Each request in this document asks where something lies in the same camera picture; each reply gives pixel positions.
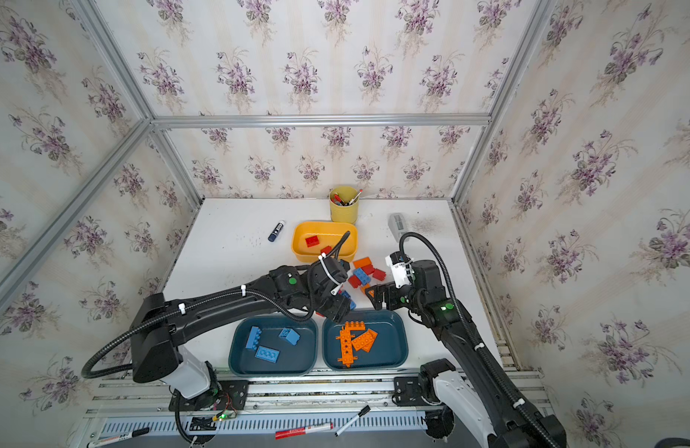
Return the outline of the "blue long lego brick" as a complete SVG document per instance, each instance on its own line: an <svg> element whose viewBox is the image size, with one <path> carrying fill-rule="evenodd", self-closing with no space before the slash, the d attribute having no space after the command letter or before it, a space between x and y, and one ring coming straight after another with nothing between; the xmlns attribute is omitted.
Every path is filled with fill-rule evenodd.
<svg viewBox="0 0 690 448"><path fill-rule="evenodd" d="M352 273L353 276L357 276L360 281L362 282L362 285L367 285L370 284L371 282L371 277L365 274L362 268L360 269L355 269Z"/></svg>

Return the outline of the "large blue lego block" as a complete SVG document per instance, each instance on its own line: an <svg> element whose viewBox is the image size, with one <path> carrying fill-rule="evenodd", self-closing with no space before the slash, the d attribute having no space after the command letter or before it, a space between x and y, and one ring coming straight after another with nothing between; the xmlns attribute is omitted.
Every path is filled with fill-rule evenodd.
<svg viewBox="0 0 690 448"><path fill-rule="evenodd" d="M350 296L350 293L348 293L348 291L341 289L341 291L339 291L339 294L348 300L350 310L354 310L357 307L356 302L354 302L352 296Z"/></svg>

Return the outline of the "orange lego brick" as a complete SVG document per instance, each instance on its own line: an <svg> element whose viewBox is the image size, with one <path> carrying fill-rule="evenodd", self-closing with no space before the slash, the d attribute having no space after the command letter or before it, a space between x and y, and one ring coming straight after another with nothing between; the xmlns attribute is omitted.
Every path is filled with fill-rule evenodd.
<svg viewBox="0 0 690 448"><path fill-rule="evenodd" d="M352 340L353 350L363 351L369 353L378 338L378 334L374 330L368 329L366 332L360 334Z"/></svg>
<svg viewBox="0 0 690 448"><path fill-rule="evenodd" d="M365 332L366 326L363 322L348 321L345 323L344 329L348 330L349 332Z"/></svg>

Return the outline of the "orange lego top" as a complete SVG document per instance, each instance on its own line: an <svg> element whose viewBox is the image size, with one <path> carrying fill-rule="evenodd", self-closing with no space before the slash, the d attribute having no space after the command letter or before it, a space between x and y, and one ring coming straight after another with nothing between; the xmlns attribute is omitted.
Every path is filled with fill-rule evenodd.
<svg viewBox="0 0 690 448"><path fill-rule="evenodd" d="M365 268L367 266L370 266L372 264L371 259L368 257L365 257L363 259L358 259L357 261L354 261L353 267L355 269L360 269L360 268Z"/></svg>

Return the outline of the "blue sloped lego brick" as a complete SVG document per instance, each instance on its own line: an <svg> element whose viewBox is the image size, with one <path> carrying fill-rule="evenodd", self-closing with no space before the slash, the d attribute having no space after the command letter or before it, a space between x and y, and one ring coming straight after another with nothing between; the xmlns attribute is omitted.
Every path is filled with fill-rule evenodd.
<svg viewBox="0 0 690 448"><path fill-rule="evenodd" d="M292 329L292 328L285 328L279 333L279 337L283 339L284 341L287 341L287 343L290 343L292 346L296 346L301 339L300 334Z"/></svg>

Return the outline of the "long orange lego plate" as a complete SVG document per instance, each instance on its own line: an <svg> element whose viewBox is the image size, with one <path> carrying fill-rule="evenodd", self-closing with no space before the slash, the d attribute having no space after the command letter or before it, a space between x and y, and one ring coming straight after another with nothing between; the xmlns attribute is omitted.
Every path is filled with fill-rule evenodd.
<svg viewBox="0 0 690 448"><path fill-rule="evenodd" d="M352 332L344 328L339 332L337 336L337 341L339 342L340 355L337 361L344 367L350 368L357 357L354 356L354 348L352 344Z"/></svg>

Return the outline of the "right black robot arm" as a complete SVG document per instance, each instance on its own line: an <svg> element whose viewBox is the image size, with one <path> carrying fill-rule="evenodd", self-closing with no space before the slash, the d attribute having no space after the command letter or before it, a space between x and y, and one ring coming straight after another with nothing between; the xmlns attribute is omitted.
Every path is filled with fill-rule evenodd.
<svg viewBox="0 0 690 448"><path fill-rule="evenodd" d="M557 416L542 414L484 343L434 245L413 231L399 242L408 239L422 242L432 259L413 261L399 248L386 259L391 282L367 287L365 294L377 310L408 310L453 356L421 365L422 399L452 412L482 447L566 446L566 430Z"/></svg>

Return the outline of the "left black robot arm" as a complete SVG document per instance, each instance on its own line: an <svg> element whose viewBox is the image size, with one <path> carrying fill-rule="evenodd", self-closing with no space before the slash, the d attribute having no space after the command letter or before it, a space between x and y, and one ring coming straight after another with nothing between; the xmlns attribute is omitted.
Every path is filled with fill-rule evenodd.
<svg viewBox="0 0 690 448"><path fill-rule="evenodd" d="M148 297L130 328L85 362L82 377L96 379L129 371L134 382L161 381L180 399L217 396L214 367L185 345L256 315L279 313L294 322L321 315L342 321L350 311L350 301L341 293L349 265L338 255L349 239L350 234L344 233L330 252L310 265L283 265L238 287L173 301L161 293Z"/></svg>

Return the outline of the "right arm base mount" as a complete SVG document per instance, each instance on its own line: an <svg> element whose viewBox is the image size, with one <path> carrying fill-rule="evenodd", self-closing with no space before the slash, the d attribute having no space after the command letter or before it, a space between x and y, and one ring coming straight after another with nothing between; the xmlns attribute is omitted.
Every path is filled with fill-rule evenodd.
<svg viewBox="0 0 690 448"><path fill-rule="evenodd" d="M398 407L449 407L473 391L446 358L421 365L417 375L395 377L393 387L391 401Z"/></svg>

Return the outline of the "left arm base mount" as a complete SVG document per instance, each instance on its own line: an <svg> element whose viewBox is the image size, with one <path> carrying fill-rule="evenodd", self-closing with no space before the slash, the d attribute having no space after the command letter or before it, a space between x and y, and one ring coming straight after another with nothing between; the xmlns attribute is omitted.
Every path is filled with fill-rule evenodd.
<svg viewBox="0 0 690 448"><path fill-rule="evenodd" d="M247 380L219 381L218 389L207 391L193 399L181 399L176 403L172 398L169 410L175 412L225 412L242 411L245 408L250 383Z"/></svg>

